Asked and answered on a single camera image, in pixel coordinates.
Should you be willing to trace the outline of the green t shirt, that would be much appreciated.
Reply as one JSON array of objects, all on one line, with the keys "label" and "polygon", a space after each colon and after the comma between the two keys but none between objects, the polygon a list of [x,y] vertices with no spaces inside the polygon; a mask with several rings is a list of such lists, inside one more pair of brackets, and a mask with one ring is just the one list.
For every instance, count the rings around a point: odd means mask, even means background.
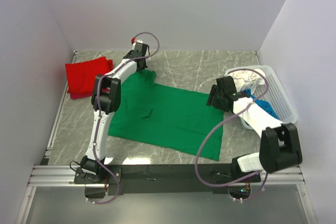
[{"label": "green t shirt", "polygon": [[155,83],[143,70],[121,85],[121,104],[108,134],[196,155],[207,134],[224,119],[206,105],[208,95]]}]

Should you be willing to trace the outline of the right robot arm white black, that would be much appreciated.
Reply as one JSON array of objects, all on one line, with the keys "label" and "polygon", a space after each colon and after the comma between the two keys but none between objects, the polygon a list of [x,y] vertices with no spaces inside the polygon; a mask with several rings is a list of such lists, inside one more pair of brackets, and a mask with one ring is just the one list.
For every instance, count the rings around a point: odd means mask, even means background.
[{"label": "right robot arm white black", "polygon": [[245,92],[238,92],[231,76],[216,79],[206,105],[246,121],[260,137],[258,152],[232,159],[230,176],[243,181],[253,172],[274,173],[302,163],[297,127],[274,118]]}]

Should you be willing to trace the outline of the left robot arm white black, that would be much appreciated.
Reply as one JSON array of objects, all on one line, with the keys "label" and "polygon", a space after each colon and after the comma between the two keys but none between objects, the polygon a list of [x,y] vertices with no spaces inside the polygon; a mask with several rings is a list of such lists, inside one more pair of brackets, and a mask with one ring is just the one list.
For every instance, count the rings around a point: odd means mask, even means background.
[{"label": "left robot arm white black", "polygon": [[93,183],[101,182],[106,173],[101,165],[106,157],[108,129],[121,104],[121,85],[130,75],[147,68],[148,51],[149,45],[135,40],[132,49],[113,70],[95,78],[91,98],[94,109],[93,128],[89,146],[80,162],[81,169]]}]

